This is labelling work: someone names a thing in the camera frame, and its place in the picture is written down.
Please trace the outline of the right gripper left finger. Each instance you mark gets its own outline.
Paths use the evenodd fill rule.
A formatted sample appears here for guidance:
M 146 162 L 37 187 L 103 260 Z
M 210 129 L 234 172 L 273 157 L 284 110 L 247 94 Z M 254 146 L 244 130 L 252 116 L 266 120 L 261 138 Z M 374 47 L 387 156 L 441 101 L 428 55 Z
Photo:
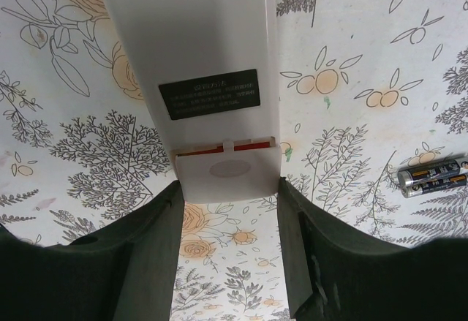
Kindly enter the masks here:
M 183 211 L 181 185 L 174 181 L 150 203 L 72 242 L 112 257 L 98 320 L 169 319 Z

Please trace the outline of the red white remote control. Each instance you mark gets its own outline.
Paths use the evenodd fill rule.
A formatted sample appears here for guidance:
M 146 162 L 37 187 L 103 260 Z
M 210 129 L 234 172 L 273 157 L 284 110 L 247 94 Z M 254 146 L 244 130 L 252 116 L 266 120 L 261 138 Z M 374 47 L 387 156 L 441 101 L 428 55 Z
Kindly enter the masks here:
M 279 138 L 275 0 L 104 0 L 165 149 Z

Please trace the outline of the white battery cover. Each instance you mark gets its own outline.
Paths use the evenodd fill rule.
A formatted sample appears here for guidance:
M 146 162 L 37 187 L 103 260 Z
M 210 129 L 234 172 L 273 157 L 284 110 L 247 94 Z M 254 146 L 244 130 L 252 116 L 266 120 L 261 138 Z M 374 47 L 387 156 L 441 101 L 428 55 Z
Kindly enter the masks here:
M 278 190 L 280 147 L 177 156 L 175 170 L 185 201 L 227 203 L 268 197 Z

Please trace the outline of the red AAA battery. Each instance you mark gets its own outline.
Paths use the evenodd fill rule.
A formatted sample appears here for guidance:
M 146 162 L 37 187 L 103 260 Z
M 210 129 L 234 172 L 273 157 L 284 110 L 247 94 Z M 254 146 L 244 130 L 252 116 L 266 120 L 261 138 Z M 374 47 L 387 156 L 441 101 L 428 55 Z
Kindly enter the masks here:
M 174 150 L 176 156 L 194 156 L 194 155 L 203 155 L 203 154 L 215 154 L 223 152 L 223 145 L 214 145 L 214 146 L 200 146 L 192 147 L 186 149 Z
M 234 151 L 248 151 L 262 148 L 270 148 L 274 144 L 273 137 L 239 140 L 234 142 Z

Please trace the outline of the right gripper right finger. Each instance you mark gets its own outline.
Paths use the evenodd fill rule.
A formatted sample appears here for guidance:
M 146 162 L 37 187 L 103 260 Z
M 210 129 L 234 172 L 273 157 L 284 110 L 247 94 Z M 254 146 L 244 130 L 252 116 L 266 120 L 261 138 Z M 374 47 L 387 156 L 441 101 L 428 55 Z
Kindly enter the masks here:
M 401 282 L 390 258 L 403 248 L 318 208 L 285 178 L 279 181 L 277 218 L 291 317 L 396 318 Z

